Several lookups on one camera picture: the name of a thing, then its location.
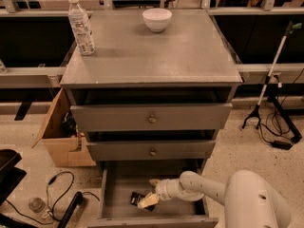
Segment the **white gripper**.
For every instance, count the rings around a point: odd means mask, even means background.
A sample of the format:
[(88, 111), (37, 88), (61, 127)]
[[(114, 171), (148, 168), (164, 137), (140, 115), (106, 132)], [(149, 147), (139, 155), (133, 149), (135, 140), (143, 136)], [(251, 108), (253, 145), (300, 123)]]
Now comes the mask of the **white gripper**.
[(155, 193), (149, 193), (140, 199), (137, 206), (140, 209), (157, 204), (160, 200), (177, 199), (181, 194), (182, 188), (179, 179), (152, 179), (149, 183), (155, 187)]

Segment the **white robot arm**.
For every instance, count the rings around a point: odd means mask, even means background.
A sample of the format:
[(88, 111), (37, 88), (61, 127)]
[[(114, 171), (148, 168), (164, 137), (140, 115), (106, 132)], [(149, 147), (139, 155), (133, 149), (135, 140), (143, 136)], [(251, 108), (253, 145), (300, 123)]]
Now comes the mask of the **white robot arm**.
[(224, 206), (226, 228), (288, 228), (292, 214), (286, 200), (260, 175), (239, 170), (221, 183), (192, 171), (177, 179), (150, 180), (155, 192), (141, 199), (140, 209), (160, 200), (197, 201), (203, 196)]

